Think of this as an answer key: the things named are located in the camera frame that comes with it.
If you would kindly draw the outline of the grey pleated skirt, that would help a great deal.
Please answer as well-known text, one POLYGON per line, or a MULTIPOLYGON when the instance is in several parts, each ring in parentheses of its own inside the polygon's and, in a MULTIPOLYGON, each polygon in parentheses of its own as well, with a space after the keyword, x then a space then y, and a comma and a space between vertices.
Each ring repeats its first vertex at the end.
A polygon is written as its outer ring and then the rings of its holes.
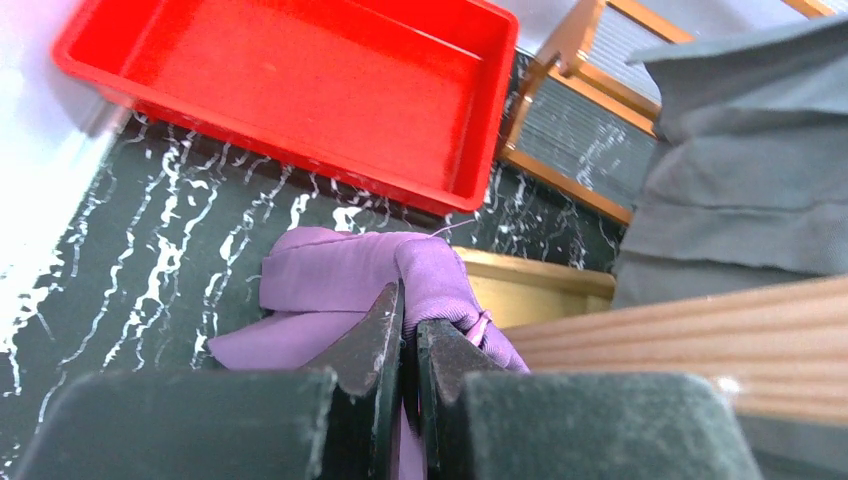
POLYGON ((616 309, 847 271, 847 18, 632 54, 657 143, 614 266, 616 309))

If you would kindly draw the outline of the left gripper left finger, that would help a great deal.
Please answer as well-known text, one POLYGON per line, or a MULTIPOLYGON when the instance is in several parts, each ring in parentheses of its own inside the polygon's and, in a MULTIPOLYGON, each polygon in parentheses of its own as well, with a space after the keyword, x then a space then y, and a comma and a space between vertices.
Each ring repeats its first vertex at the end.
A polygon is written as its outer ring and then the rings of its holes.
POLYGON ((58 399, 21 479, 395 479, 404 290, 388 284, 290 371, 83 377, 58 399))

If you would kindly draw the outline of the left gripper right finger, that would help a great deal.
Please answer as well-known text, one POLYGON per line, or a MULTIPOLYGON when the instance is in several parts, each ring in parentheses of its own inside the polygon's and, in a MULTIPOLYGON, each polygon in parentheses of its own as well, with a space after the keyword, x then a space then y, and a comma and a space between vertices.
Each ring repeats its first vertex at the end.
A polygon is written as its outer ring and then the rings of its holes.
POLYGON ((757 479, 729 406, 692 375, 514 373, 445 320, 417 331, 431 479, 757 479))

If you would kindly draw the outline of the purple pleated skirt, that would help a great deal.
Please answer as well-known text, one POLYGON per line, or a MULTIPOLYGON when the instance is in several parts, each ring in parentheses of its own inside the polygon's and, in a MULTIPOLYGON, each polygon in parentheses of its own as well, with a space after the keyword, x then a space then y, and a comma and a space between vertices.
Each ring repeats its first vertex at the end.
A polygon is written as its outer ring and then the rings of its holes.
POLYGON ((285 233, 264 259, 268 316, 209 341, 233 370, 299 370, 305 393, 285 479, 480 479, 473 424, 488 375, 527 365, 443 239, 409 232, 285 233))

